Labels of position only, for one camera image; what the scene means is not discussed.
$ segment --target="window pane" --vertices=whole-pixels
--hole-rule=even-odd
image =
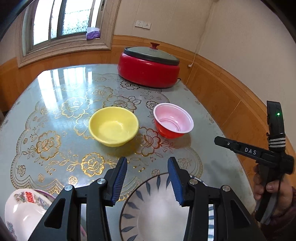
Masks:
[[[48,40],[49,19],[54,0],[39,0],[33,26],[33,45]]]
[[[99,7],[101,4],[101,0],[95,0],[95,4],[94,4],[94,11],[93,11],[93,15],[91,18],[91,27],[96,27],[96,19],[98,18],[98,13],[99,13]]]
[[[59,10],[61,8],[62,0],[54,0],[54,6],[52,8],[52,27],[50,31],[50,37],[57,37],[57,22],[59,19]]]
[[[67,0],[62,35],[86,32],[93,0]]]

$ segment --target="maroon sleeve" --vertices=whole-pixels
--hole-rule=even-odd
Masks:
[[[274,216],[269,225],[262,225],[261,230],[268,241],[296,240],[296,189],[293,187],[291,207],[283,214]]]

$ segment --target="black and white strap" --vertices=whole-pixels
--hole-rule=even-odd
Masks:
[[[271,148],[280,148],[286,146],[286,138],[277,138],[277,139],[270,139],[268,140],[269,147]]]

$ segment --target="silver screw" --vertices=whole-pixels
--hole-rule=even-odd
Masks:
[[[226,192],[229,192],[229,191],[230,191],[230,187],[227,186],[227,185],[224,185],[224,186],[222,187],[222,189],[223,189],[224,191],[226,191]]]
[[[195,184],[198,184],[198,180],[192,178],[189,180],[189,182],[192,184],[192,185],[195,185]]]
[[[72,185],[67,185],[67,186],[65,186],[65,190],[66,190],[66,191],[70,191],[70,190],[72,190],[72,188],[73,188]]]
[[[97,180],[97,183],[98,184],[104,184],[106,182],[106,179],[104,179],[104,178],[99,178],[98,180]]]

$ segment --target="white power outlet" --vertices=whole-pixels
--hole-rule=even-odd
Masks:
[[[135,24],[135,27],[142,28],[143,27],[143,24],[144,24],[144,21],[137,20],[136,21],[136,24]]]
[[[144,22],[144,24],[143,24],[143,28],[145,28],[145,29],[150,29],[150,27],[151,27],[151,23],[149,23],[149,22]]]

